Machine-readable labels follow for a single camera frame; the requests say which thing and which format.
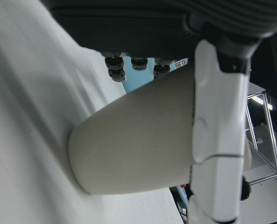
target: aluminum frame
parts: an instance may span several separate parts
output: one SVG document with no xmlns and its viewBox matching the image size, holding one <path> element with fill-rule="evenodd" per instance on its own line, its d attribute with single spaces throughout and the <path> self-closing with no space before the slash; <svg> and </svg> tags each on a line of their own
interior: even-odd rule
<svg viewBox="0 0 277 224">
<path fill-rule="evenodd" d="M 266 177 L 262 177 L 262 178 L 250 181 L 249 182 L 250 185 L 254 185 L 256 183 L 260 183 L 260 182 L 270 180 L 270 179 L 273 179 L 273 178 L 277 178 L 277 144 L 276 144 L 276 138 L 275 138 L 274 131 L 273 131 L 273 125 L 272 125 L 270 111 L 268 109 L 268 100 L 267 100 L 266 91 L 256 93 L 256 94 L 251 94 L 251 95 L 247 96 L 247 100 L 249 100 L 253 97 L 261 96 L 261 95 L 262 95 L 262 100 L 263 100 L 264 114 L 265 114 L 265 119 L 266 119 L 266 123 L 267 123 L 268 134 L 269 134 L 270 141 L 271 141 L 271 147 L 272 147 L 272 152 L 273 152 L 272 155 L 273 155 L 273 158 L 274 158 L 275 166 L 258 149 L 258 146 L 257 146 L 257 143 L 256 143 L 256 136 L 255 136 L 255 132 L 254 132 L 254 127 L 253 127 L 253 124 L 252 124 L 252 120 L 251 120 L 251 117 L 250 117 L 248 106 L 246 106 L 246 117 L 247 117 L 247 121 L 248 121 L 248 124 L 249 124 L 249 133 L 250 133 L 251 140 L 248 140 L 248 139 L 247 140 L 251 144 L 251 146 L 253 147 L 254 152 L 263 161 L 265 161 L 275 173 L 272 174 L 272 175 L 268 175 Z"/>
</svg>

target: caster wheel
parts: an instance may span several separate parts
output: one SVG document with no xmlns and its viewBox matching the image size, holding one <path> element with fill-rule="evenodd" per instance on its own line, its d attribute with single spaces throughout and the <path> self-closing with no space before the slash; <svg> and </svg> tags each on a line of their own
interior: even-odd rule
<svg viewBox="0 0 277 224">
<path fill-rule="evenodd" d="M 105 58 L 105 63 L 109 70 L 121 70 L 124 66 L 121 57 L 107 57 Z"/>
<path fill-rule="evenodd" d="M 145 70 L 147 68 L 148 59 L 147 58 L 132 58 L 131 59 L 132 68 L 134 70 Z"/>
<path fill-rule="evenodd" d="M 109 70 L 108 71 L 109 76 L 112 78 L 115 82 L 123 82 L 126 80 L 125 71 L 123 69 L 121 70 Z"/>
<path fill-rule="evenodd" d="M 170 72 L 169 65 L 161 66 L 161 65 L 156 64 L 154 66 L 153 75 L 154 75 L 154 78 L 160 78 L 169 72 Z"/>
</svg>

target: fluorescent light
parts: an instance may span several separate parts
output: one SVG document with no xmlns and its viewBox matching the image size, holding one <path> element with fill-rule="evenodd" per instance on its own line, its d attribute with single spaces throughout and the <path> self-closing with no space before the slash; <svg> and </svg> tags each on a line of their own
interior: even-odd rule
<svg viewBox="0 0 277 224">
<path fill-rule="evenodd" d="M 252 99 L 253 99 L 254 101 L 256 101 L 257 103 L 261 104 L 261 105 L 264 104 L 263 100 L 260 99 L 259 97 L 252 97 Z M 268 107 L 269 110 L 271 110 L 271 111 L 273 110 L 272 105 L 268 104 L 267 107 Z"/>
</svg>

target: light blue wall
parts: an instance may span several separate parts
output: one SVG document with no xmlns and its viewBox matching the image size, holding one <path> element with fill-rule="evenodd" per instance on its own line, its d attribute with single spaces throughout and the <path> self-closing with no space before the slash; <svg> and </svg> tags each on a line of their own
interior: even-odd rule
<svg viewBox="0 0 277 224">
<path fill-rule="evenodd" d="M 154 68 L 154 58 L 148 58 L 148 66 L 146 70 L 136 71 L 132 68 L 131 58 L 124 57 L 125 63 L 125 73 L 127 76 L 126 81 L 123 82 L 126 93 L 129 93 L 146 83 L 152 81 L 153 68 Z M 175 70 L 175 65 L 172 63 L 170 65 L 170 70 Z"/>
</svg>

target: white tabletop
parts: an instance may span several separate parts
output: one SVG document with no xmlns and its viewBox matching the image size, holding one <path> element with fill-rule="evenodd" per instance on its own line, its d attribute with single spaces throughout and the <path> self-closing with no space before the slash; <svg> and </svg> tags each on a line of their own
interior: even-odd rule
<svg viewBox="0 0 277 224">
<path fill-rule="evenodd" d="M 253 95 L 253 94 L 256 94 L 256 93 L 261 93 L 261 92 L 264 92 L 264 91 L 266 91 L 264 88 L 249 82 L 248 95 Z"/>
</svg>

